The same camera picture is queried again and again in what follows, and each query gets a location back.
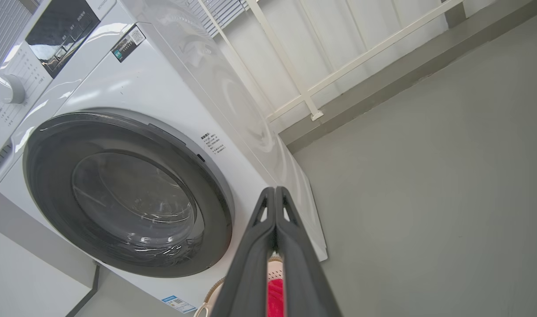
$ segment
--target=red object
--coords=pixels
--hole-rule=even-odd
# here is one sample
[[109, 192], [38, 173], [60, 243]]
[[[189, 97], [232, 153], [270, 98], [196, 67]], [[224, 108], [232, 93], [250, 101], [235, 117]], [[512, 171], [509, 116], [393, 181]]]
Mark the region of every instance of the red object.
[[269, 281], [267, 317], [284, 317], [284, 287], [282, 279]]

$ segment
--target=control knob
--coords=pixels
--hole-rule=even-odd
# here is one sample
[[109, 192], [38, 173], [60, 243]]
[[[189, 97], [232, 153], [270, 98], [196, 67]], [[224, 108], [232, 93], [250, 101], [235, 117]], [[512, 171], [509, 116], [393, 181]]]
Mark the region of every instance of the control knob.
[[4, 103], [22, 103], [26, 97], [24, 86], [14, 75], [0, 75], [0, 100]]

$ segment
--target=qr code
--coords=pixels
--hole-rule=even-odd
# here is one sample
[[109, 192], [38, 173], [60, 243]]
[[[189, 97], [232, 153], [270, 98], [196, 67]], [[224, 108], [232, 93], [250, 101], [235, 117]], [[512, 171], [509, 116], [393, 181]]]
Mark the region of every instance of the qr code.
[[132, 38], [132, 41], [139, 45], [145, 40], [145, 36], [141, 33], [140, 29], [136, 26], [130, 33], [129, 36]]

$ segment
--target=concrete floor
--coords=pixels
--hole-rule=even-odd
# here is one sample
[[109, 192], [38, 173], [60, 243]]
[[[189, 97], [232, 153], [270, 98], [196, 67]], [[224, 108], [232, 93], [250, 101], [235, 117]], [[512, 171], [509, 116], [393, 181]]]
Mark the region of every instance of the concrete floor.
[[[345, 316], [537, 316], [537, 16], [295, 155]], [[80, 317], [182, 316], [117, 275]]]

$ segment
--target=front-loading washing machine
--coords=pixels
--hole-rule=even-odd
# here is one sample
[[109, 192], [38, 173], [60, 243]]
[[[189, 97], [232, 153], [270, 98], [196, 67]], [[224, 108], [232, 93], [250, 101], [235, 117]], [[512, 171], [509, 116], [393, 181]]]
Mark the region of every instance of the front-loading washing machine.
[[276, 185], [326, 259], [308, 179], [184, 1], [47, 1], [0, 66], [0, 192], [180, 311]]

